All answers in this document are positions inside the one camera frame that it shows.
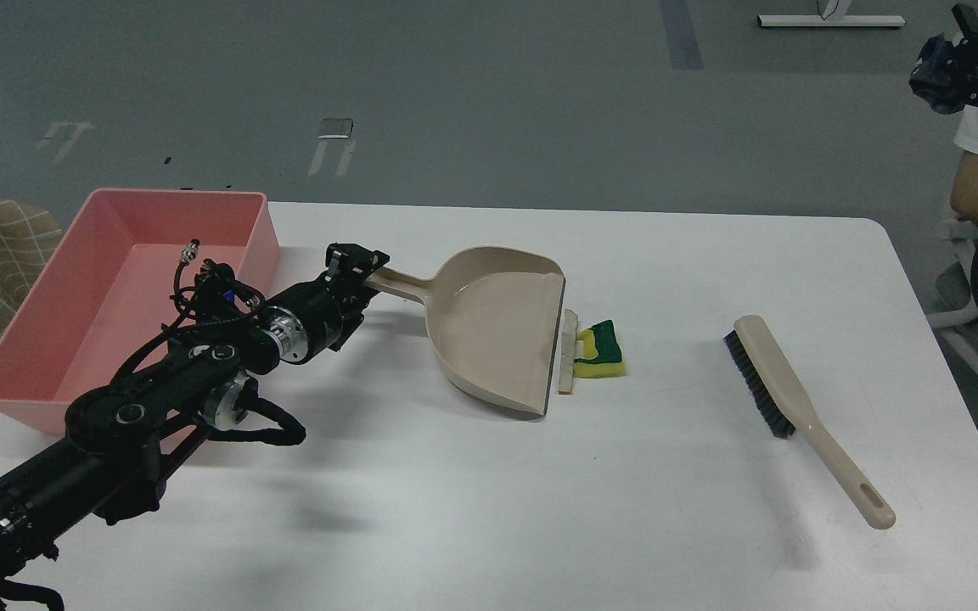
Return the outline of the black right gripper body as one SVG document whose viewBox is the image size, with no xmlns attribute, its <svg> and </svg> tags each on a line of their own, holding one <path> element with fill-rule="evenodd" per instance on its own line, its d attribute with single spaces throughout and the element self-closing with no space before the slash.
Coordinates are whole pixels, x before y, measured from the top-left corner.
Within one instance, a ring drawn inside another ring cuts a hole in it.
<svg viewBox="0 0 978 611">
<path fill-rule="evenodd" d="M 939 34 L 925 42 L 909 74 L 909 88 L 939 115 L 955 115 L 967 105 L 978 107 L 978 13 L 956 3 L 951 15 L 961 39 Z"/>
</svg>

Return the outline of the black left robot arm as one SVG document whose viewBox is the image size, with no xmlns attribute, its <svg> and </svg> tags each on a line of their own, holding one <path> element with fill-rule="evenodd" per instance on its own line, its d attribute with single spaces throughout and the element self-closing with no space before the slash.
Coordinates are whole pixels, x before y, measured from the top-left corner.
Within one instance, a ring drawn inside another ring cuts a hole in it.
<svg viewBox="0 0 978 611">
<path fill-rule="evenodd" d="M 180 255 L 175 320 L 71 402 L 62 440 L 0 477 L 0 610 L 62 610 L 58 592 L 15 574 L 58 557 L 57 540 L 89 515 L 113 525 L 158 510 L 167 480 L 207 441 L 302 444 L 306 427 L 261 397 L 259 376 L 339 350 L 376 295 L 369 276 L 390 260 L 331 244 L 318 278 L 267 298 L 209 259 L 183 285 L 199 248 L 190 241 Z"/>
</svg>

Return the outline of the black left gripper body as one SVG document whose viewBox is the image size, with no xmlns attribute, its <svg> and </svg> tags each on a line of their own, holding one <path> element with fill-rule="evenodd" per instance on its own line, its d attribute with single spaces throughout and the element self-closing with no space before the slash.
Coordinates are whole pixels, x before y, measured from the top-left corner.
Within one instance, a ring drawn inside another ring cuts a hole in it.
<svg viewBox="0 0 978 611">
<path fill-rule="evenodd" d="M 318 276 L 268 299 L 264 328 L 279 345 L 279 359 L 303 364 L 329 349 L 338 351 L 358 329 L 363 317 L 341 318 L 338 276 Z"/>
</svg>

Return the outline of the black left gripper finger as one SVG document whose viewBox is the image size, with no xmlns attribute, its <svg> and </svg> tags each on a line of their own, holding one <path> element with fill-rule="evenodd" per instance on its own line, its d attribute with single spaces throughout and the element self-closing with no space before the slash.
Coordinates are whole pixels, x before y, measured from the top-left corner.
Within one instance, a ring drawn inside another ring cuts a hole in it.
<svg viewBox="0 0 978 611">
<path fill-rule="evenodd" d="M 332 243 L 326 249 L 326 276 L 370 276 L 387 266 L 391 256 L 351 243 Z"/>
<path fill-rule="evenodd" d="M 370 301 L 379 290 L 368 285 L 368 276 L 340 276 L 338 278 L 338 306 L 341 318 L 363 317 Z"/>
</svg>

